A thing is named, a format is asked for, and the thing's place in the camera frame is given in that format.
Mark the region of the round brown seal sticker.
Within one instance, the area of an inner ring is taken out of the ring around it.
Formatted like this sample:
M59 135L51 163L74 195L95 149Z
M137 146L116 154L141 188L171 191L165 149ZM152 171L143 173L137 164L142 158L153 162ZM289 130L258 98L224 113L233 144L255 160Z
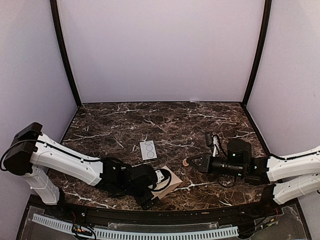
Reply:
M188 166L189 166L189 163L187 162L186 159L184 159L184 160L182 161L182 164L183 164L183 166L185 166L185 167L188 167Z

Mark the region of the pink envelope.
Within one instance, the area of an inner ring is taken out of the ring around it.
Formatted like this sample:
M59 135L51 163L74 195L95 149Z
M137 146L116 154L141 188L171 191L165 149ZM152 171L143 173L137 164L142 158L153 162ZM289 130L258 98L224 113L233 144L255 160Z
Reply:
M158 177L158 183L156 188L152 191L152 194L160 200L175 190L183 182L166 165L156 170L156 174Z

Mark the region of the white sticker sheet with seals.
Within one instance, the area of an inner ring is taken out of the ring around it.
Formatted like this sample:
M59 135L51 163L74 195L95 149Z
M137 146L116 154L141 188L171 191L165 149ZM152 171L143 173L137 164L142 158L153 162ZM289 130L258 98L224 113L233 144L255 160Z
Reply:
M157 158L156 147L153 140L142 141L139 143L141 156L144 161Z

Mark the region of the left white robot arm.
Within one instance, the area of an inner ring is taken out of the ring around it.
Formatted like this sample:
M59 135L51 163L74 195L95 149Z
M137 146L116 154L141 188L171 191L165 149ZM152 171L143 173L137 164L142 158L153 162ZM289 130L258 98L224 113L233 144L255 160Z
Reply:
M143 210L159 201L155 193L166 190L172 173L149 164L132 166L115 157L97 158L67 148L42 132L42 125L33 122L13 138L0 158L0 169L21 176L51 210L60 218L71 213L63 190L55 186L43 168L59 171L105 191L112 198L134 197Z

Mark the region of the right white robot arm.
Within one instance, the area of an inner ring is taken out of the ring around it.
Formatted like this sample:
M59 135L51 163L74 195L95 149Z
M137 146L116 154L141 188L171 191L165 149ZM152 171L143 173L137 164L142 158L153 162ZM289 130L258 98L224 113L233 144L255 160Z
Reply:
M320 189L320 148L277 156L252 157L252 146L242 139L227 144L227 155L203 153L186 159L200 173L239 177L250 185L265 185L255 213L266 217L292 199Z

